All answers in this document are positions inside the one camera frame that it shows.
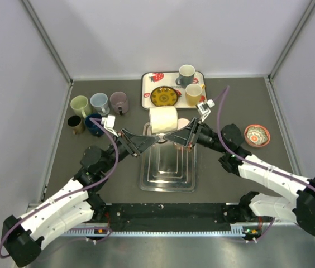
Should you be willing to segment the light blue mug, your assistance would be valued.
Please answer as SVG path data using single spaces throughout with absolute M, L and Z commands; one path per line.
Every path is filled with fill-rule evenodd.
M 104 93 L 96 93 L 90 98 L 91 106 L 102 116 L 108 115 L 110 112 L 108 104 L 108 96 Z

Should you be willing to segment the yellow mug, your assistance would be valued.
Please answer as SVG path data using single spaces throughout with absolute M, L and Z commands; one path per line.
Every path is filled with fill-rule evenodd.
M 185 89 L 185 98 L 188 106 L 196 106 L 200 102 L 206 100 L 204 96 L 204 84 L 189 84 Z

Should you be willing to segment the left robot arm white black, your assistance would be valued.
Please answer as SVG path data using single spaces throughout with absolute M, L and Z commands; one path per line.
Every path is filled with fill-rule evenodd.
M 53 196 L 18 218 L 3 222 L 0 258 L 10 257 L 24 267 L 56 238 L 73 227 L 104 218 L 105 203 L 97 193 L 129 155 L 139 156 L 159 140 L 157 135 L 134 135 L 126 129 L 110 137 L 106 150 L 89 146 L 83 153 L 79 171 Z

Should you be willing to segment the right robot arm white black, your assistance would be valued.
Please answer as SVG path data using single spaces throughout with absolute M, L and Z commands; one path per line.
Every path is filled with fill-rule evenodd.
M 245 194 L 239 202 L 240 216 L 246 221 L 272 217 L 293 222 L 315 236 L 315 177 L 298 176 L 272 166 L 241 144 L 244 139 L 235 124 L 214 132 L 194 118 L 180 130 L 166 134 L 167 141 L 193 148 L 196 144 L 222 153 L 221 166 L 240 178 L 254 181 L 278 194 L 272 197 L 259 192 Z

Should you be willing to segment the dark blue mug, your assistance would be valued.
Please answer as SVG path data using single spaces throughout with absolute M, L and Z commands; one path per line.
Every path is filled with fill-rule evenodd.
M 95 137 L 101 137 L 102 135 L 104 135 L 104 132 L 96 125 L 94 124 L 90 119 L 94 118 L 94 119 L 101 119 L 102 116 L 99 113 L 93 113 L 89 116 L 87 116 L 85 118 L 85 126 L 87 128 L 87 130 L 90 132 L 91 135 L 95 136 Z

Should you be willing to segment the cream white mug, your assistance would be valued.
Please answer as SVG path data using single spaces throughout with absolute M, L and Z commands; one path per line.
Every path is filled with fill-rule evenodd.
M 178 129 L 178 113 L 173 106 L 149 108 L 150 130 L 152 134 L 162 134 Z

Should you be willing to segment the black gold mug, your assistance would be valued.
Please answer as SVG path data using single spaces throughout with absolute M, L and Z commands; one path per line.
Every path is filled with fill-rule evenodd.
M 85 125 L 80 116 L 74 115 L 69 117 L 67 124 L 75 135 L 82 134 L 85 131 Z

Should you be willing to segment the grey green mug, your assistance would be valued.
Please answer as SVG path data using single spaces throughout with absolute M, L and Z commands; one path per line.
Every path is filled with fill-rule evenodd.
M 186 88 L 189 84 L 193 83 L 195 75 L 195 68 L 192 65 L 182 65 L 179 68 L 179 76 L 176 78 L 176 85 Z

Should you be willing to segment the silver metal tray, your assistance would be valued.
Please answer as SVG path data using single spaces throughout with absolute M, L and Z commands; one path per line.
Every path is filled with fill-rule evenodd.
M 191 193 L 197 184 L 197 149 L 160 140 L 141 155 L 139 187 L 152 192 Z

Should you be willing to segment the mauve purple mug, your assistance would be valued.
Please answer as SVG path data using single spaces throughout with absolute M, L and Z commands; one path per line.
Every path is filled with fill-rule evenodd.
M 111 106 L 116 114 L 124 115 L 128 112 L 129 102 L 126 93 L 114 92 L 110 98 Z

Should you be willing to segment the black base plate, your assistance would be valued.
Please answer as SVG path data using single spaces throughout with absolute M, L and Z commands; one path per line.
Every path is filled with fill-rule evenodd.
M 107 223 L 115 232 L 229 231 L 231 224 L 256 221 L 239 205 L 226 203 L 115 203 L 90 220 Z

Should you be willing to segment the pink mug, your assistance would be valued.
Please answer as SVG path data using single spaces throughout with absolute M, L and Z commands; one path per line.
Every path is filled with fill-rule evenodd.
M 180 119 L 178 119 L 178 128 L 177 128 L 177 130 L 181 130 L 182 128 L 184 128 L 184 127 L 186 127 L 187 125 L 189 125 L 189 123 L 190 123 L 190 120 L 188 120 L 188 119 L 186 119 L 186 118 L 180 118 Z M 182 147 L 180 146 L 180 145 L 178 145 L 178 144 L 174 144 L 174 146 L 175 146 L 175 148 L 177 149 L 177 150 L 180 150 L 180 149 L 182 149 Z

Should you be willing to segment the light green mug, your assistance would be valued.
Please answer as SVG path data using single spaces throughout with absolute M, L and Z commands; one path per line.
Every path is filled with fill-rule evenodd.
M 74 113 L 81 118 L 86 118 L 93 113 L 88 98 L 83 95 L 74 97 L 70 102 L 70 107 Z

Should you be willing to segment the yellow patterned plate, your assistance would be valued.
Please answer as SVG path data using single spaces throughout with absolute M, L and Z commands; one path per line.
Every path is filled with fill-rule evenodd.
M 179 94 L 172 87 L 157 87 L 151 92 L 150 100 L 156 107 L 175 106 L 179 100 Z

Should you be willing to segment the pink patterned bowl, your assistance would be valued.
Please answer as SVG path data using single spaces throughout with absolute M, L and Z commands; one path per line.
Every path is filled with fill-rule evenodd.
M 255 148 L 265 147 L 271 140 L 269 131 L 264 126 L 257 124 L 245 128 L 244 138 L 248 145 Z

